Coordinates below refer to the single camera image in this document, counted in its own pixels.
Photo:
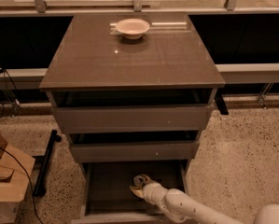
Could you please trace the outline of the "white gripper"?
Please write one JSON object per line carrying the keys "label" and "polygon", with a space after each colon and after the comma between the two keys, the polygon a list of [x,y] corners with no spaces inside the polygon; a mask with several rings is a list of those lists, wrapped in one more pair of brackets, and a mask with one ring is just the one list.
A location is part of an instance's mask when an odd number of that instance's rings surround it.
{"label": "white gripper", "polygon": [[168,189],[163,187],[160,183],[154,182],[148,175],[141,174],[141,177],[143,177],[145,186],[130,186],[131,192],[138,198],[144,198],[144,200],[150,204],[157,205],[158,207],[165,206],[165,196]]}

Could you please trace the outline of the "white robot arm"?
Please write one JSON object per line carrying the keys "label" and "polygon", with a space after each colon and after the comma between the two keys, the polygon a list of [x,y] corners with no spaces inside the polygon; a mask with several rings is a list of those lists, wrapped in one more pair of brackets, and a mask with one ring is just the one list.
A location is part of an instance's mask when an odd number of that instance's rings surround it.
{"label": "white robot arm", "polygon": [[[190,217],[199,224],[244,224],[217,210],[199,203],[179,189],[167,189],[148,175],[137,175],[130,190],[147,203],[156,205],[175,223],[184,223]],[[279,224],[279,204],[262,207],[253,224]]]}

